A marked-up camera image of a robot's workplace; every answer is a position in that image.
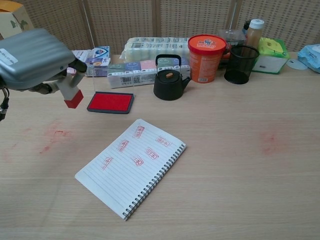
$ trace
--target lined paper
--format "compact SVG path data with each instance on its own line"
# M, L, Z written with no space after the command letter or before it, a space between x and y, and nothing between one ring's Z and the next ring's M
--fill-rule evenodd
M152 179L166 169L164 165L179 157L185 147L178 138L138 119L75 178L126 220L146 186L154 183Z

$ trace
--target white bottle cap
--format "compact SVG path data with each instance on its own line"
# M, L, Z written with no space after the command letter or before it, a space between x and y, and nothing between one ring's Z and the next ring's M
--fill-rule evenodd
M249 28L252 29L263 29L265 25L265 21L261 19L252 19L249 25Z

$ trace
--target red stamp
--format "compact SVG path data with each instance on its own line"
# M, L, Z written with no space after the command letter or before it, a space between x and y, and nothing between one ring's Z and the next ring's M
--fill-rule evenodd
M107 157L104 161L103 164L101 165L102 170L105 170L106 167L109 165L109 163L111 163L112 161L112 157Z
M142 164L144 164L144 161L139 156L132 158L132 161L134 161L135 165L137 166L141 166Z
M148 147L145 151L144 151L152 160L156 160L159 155L156 154L155 151L153 151L150 147Z
M158 143L161 143L162 145L169 147L171 145L171 142L167 141L166 139L164 139L162 136L159 136L156 141Z
M136 139L139 139L144 130L145 130L144 126L138 126L133 134L133 137Z
M123 152L123 150L126 148L126 146L128 145L129 141L128 140L122 140L119 144L119 146L117 147L117 150L119 152Z

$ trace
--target orange cup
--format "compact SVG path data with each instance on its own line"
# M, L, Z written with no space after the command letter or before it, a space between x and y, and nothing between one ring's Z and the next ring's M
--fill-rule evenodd
M191 79L206 84L215 79L227 42L215 35L196 35L189 39Z

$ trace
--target black kettle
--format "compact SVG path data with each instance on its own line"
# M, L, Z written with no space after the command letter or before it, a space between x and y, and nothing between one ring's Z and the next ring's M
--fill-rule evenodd
M161 70L158 72L159 58L173 58L179 60L179 71L173 69ZM156 75L154 79L153 93L162 100L176 100L180 98L186 86L190 82L190 77L182 80L181 57L175 54L159 54L155 58Z

